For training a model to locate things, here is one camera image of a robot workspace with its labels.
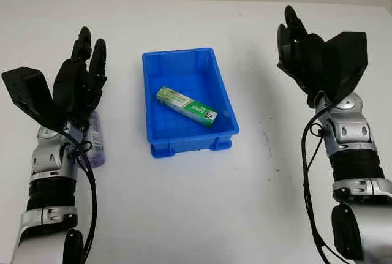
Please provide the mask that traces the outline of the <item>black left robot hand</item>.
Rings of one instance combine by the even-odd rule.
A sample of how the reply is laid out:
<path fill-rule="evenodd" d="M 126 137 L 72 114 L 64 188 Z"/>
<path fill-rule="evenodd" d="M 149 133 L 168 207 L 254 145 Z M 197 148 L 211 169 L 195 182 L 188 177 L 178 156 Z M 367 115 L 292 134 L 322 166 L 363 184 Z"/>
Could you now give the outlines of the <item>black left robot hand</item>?
<path fill-rule="evenodd" d="M 53 101 L 66 118 L 85 123 L 102 97 L 105 76 L 106 43 L 98 39 L 91 45 L 90 30 L 80 29 L 71 57 L 65 60 L 55 78 Z"/>

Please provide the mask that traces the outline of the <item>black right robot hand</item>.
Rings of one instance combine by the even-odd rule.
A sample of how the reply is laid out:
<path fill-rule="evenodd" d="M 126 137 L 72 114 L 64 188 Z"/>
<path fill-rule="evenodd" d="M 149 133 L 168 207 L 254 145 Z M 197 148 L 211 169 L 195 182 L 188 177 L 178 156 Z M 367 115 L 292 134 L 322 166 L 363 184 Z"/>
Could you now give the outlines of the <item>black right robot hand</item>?
<path fill-rule="evenodd" d="M 308 106 L 316 108 L 319 95 L 325 92 L 320 60 L 325 42 L 319 35 L 307 32 L 291 5 L 285 7 L 284 16 L 285 24 L 277 29 L 277 66 L 306 94 Z"/>

